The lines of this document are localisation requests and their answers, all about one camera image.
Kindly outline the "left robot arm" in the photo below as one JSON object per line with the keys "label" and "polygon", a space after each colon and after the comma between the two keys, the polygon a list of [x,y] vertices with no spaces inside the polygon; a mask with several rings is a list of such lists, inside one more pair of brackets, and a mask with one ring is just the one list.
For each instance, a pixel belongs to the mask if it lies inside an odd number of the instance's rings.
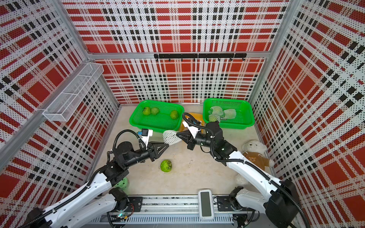
{"label": "left robot arm", "polygon": [[134,150],[130,142],[118,143],[119,137],[127,130],[119,132],[112,150],[107,154],[107,163],[97,169],[90,180],[69,196],[45,208],[34,208],[28,215],[24,228],[80,228],[90,220],[115,210],[124,211],[131,207],[128,195],[117,186],[129,174],[129,167],[146,160],[155,161],[178,142],[176,132],[163,132],[162,142],[152,142],[153,131],[142,129],[130,131],[138,140],[140,148]]}

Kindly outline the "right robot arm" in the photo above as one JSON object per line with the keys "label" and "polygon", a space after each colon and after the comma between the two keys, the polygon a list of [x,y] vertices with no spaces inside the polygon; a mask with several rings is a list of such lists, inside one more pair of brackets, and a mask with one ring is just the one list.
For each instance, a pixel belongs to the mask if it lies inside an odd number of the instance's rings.
{"label": "right robot arm", "polygon": [[187,130],[177,133],[176,136],[187,144],[189,150],[193,150],[196,145],[208,147],[209,154],[215,161],[236,171],[257,189],[257,192],[243,187],[234,189],[230,195],[230,204],[235,210],[250,208],[266,214],[278,228],[293,227],[292,221],[299,214],[305,227],[310,227],[300,205],[296,187],[291,181],[282,181],[268,174],[246,158],[224,139],[218,122],[201,126],[189,113],[183,113],[182,118]]}

